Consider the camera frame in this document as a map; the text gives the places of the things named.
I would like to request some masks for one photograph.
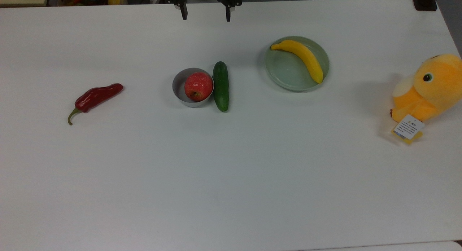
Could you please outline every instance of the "yellow plush toy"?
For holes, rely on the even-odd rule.
[[[462,98],[462,60],[452,54],[432,57],[413,77],[401,80],[393,90],[391,117],[406,115],[424,122],[451,108]]]

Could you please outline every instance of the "red apple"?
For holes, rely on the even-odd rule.
[[[186,96],[193,101],[205,100],[213,90],[213,81],[211,77],[203,72],[191,74],[184,84]]]

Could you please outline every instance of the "yellow banana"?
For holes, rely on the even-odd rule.
[[[312,79],[317,83],[322,83],[322,69],[315,55],[304,44],[294,40],[284,40],[279,44],[273,44],[271,50],[283,50],[291,52],[302,59],[306,65]]]

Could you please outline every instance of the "white label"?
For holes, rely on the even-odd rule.
[[[393,132],[402,139],[412,139],[417,132],[424,128],[425,124],[417,120],[411,115],[407,115],[398,123]]]

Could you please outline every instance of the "cucumber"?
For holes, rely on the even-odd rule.
[[[228,67],[224,62],[218,62],[213,67],[213,98],[218,109],[222,112],[228,110],[230,102]]]

